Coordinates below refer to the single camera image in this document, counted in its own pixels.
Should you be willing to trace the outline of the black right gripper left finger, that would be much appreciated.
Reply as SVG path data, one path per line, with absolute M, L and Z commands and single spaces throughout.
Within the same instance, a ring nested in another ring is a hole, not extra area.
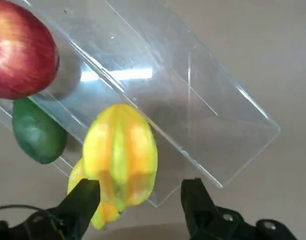
M 99 181 L 83 178 L 56 207 L 45 210 L 25 204 L 2 205 L 0 210 L 15 208 L 35 212 L 13 227 L 0 220 L 0 240 L 80 240 L 99 204 Z

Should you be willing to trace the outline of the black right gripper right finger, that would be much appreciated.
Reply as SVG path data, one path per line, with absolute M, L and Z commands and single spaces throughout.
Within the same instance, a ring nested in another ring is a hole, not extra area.
M 181 204 L 191 240 L 295 240 L 283 223 L 260 219 L 248 224 L 241 214 L 216 206 L 200 178 L 181 183 Z

